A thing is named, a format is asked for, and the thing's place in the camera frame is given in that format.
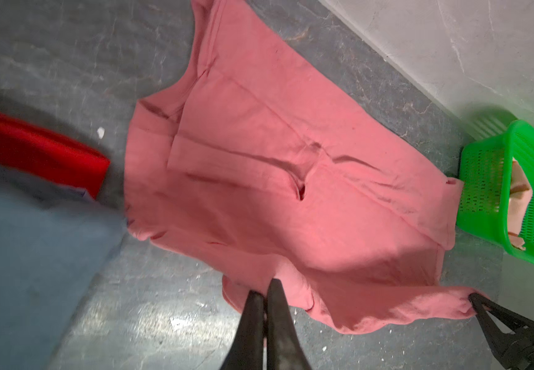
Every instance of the gray marble surface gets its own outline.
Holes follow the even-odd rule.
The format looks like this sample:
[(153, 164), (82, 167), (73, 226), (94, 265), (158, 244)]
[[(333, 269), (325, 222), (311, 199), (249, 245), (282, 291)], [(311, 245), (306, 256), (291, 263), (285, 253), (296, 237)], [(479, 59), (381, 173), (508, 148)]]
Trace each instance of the gray marble surface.
[[(250, 4), (370, 115), (442, 171), (457, 174), (470, 138), (320, 3)], [(122, 207), (123, 156), (135, 100), (181, 76), (192, 35), (188, 0), (0, 0), (0, 111), (104, 152), (112, 167), (100, 199)], [(499, 248), (459, 232), (442, 283), (496, 296), (501, 256)], [(201, 262), (127, 237), (93, 281), (50, 368), (219, 368), (239, 319), (221, 297), (220, 277)], [(420, 320), (343, 336), (300, 310), (291, 312), (314, 369), (490, 366), (475, 319)]]

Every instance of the beige cloth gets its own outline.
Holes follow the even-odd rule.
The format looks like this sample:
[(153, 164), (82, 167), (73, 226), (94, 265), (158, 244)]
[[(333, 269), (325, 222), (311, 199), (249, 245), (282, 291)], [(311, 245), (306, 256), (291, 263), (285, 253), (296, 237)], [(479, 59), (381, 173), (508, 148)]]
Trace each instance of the beige cloth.
[(524, 239), (518, 235), (522, 231), (522, 222), (526, 215), (526, 210), (532, 199), (532, 187), (524, 173), (524, 170), (513, 159), (511, 163), (511, 185), (510, 185), (510, 202), (507, 209), (507, 233), (510, 237), (510, 243), (515, 248), (526, 250)]

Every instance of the green plastic basket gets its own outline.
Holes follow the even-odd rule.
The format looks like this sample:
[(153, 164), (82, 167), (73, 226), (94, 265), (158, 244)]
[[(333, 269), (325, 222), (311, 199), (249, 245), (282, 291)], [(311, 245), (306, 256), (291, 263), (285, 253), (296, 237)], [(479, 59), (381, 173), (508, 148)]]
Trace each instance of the green plastic basket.
[[(512, 158), (524, 169), (533, 193), (520, 233), (525, 251), (514, 248), (507, 235)], [(458, 227), (534, 263), (534, 128), (514, 121), (505, 133), (467, 145), (462, 151), (460, 179), (465, 184)]]

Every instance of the pink fabric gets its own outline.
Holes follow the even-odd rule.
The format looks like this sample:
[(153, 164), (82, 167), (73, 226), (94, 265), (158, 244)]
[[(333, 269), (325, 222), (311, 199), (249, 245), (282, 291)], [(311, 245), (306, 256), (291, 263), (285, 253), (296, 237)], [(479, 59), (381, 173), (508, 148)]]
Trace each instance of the pink fabric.
[(241, 310), (281, 279), (341, 333), (473, 315), (438, 286), (462, 183), (382, 127), (243, 0), (193, 0), (176, 85), (137, 103), (125, 157), (130, 232), (224, 273)]

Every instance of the gray fabric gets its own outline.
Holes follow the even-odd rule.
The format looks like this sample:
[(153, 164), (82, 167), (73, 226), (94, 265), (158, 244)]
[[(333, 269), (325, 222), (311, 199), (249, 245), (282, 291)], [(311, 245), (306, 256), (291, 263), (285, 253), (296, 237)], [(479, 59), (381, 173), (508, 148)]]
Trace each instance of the gray fabric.
[(123, 216), (78, 191), (0, 166), (0, 369), (42, 369)]

